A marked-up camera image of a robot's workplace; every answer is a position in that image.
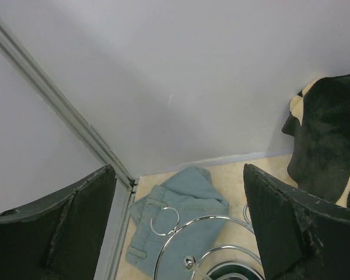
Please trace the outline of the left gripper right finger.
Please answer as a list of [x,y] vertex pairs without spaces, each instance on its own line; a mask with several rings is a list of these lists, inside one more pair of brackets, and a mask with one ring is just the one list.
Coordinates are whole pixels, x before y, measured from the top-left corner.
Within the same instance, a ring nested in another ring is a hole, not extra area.
[[243,180],[266,279],[350,279],[350,209],[253,164]]

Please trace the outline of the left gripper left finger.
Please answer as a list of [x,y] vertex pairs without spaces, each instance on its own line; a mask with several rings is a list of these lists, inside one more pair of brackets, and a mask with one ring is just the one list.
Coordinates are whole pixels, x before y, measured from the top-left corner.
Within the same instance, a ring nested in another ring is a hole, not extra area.
[[116,181],[108,164],[0,213],[0,279],[93,279]]

